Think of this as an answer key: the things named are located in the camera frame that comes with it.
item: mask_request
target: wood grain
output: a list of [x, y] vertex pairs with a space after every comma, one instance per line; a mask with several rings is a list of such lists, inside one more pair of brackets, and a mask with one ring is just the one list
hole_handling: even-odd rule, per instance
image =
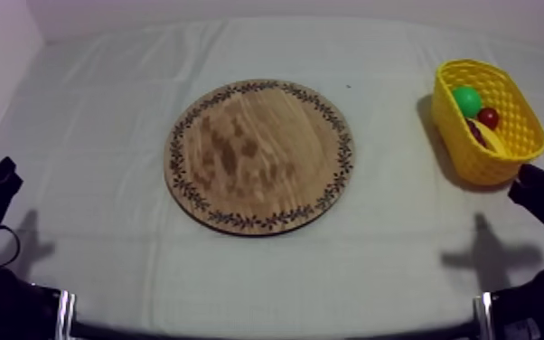
[[164, 148], [164, 178], [199, 222], [265, 236], [315, 219], [352, 174], [352, 135], [340, 111], [287, 81], [218, 88], [179, 117]]

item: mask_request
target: round wooden board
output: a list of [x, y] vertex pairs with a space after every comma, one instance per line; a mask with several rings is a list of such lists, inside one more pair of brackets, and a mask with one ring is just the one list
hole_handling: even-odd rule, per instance
[[340, 111], [287, 81], [218, 88], [179, 117], [164, 148], [164, 178], [199, 222], [226, 233], [292, 231], [337, 201], [354, 144]]

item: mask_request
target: green ball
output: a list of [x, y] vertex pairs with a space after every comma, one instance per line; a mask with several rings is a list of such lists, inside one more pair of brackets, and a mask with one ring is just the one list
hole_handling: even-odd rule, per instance
[[475, 118], [483, 106], [479, 92], [469, 86], [461, 86], [454, 90], [457, 106], [466, 118]]

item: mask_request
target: plastic basket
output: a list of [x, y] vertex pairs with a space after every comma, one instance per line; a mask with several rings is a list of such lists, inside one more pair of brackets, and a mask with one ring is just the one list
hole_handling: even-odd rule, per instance
[[[471, 134], [457, 107], [452, 90], [475, 88], [483, 106], [500, 116], [495, 129], [506, 155], [481, 146]], [[480, 61], [448, 61], [436, 71], [432, 116], [458, 175], [467, 182], [494, 185], [513, 178], [519, 167], [544, 152], [544, 129], [517, 85], [500, 69]]]

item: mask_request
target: red ball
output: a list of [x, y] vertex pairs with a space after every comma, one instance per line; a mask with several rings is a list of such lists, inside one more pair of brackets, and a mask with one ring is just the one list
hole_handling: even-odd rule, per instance
[[495, 130], [495, 128], [498, 126], [498, 122], [500, 121], [498, 111], [492, 108], [482, 108], [479, 111], [479, 114], [476, 115], [476, 118], [491, 130]]

